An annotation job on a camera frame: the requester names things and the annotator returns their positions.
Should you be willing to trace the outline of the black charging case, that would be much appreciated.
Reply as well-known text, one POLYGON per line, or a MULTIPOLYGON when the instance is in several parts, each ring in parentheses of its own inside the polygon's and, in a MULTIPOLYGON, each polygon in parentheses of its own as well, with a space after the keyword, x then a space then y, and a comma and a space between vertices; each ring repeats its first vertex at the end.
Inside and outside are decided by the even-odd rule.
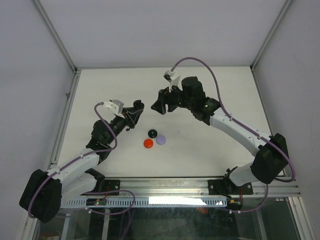
POLYGON ((153 139, 158 136, 158 132, 155 129, 150 129, 147 133, 148 137, 153 139))
POLYGON ((135 110, 144 110, 145 104, 140 99, 138 99, 133 102, 133 107, 135 110))

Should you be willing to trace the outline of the red charging case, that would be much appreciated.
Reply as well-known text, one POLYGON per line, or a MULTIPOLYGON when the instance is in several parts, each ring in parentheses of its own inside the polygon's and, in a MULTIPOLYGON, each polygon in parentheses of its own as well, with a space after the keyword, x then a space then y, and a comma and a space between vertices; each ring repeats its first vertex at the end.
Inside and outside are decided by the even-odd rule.
POLYGON ((144 142, 143 142, 143 146, 144 146, 145 148, 147 148, 147 149, 152 148, 153 145, 154 145, 154 141, 153 141, 151 138, 147 138, 147 139, 145 139, 144 142))

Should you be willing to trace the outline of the purple charging case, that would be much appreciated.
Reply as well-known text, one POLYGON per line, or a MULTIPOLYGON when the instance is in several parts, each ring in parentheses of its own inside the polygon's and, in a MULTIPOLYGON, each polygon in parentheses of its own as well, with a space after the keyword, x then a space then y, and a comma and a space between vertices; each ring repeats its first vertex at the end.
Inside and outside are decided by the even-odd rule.
POLYGON ((156 143, 158 145, 164 145, 166 143, 166 141, 167 141, 167 139, 166 139, 166 137, 164 135, 158 135, 156 137, 156 143))

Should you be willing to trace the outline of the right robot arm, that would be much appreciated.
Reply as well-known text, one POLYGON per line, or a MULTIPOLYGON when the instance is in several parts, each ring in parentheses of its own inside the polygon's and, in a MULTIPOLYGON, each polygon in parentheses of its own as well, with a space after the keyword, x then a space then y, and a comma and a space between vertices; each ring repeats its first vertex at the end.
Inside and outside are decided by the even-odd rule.
POLYGON ((268 185, 288 165, 288 147, 283 135, 268 135, 252 130, 227 115, 219 101, 206 96, 196 76, 184 78, 181 86, 173 85, 159 90, 151 109, 162 115, 176 108, 187 109, 197 120, 229 135, 254 156, 253 162, 227 171, 223 182, 226 192, 234 194, 242 185, 257 181, 268 185))

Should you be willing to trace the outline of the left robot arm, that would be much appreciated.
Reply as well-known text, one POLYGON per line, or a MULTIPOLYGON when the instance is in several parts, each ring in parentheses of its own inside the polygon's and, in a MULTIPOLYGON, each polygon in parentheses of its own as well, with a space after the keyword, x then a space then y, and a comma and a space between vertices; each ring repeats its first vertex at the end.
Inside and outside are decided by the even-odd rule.
POLYGON ((19 206, 27 211, 28 217, 42 223, 52 220, 61 205, 75 197, 92 192, 100 194, 105 188, 104 175, 94 168, 105 161, 118 144, 118 135, 123 130, 134 129, 145 105, 136 100, 131 107, 122 102, 99 102, 94 108, 103 106, 114 118, 107 122, 101 115, 93 124, 91 138, 85 148, 74 159, 48 170, 35 170, 26 184, 19 206))

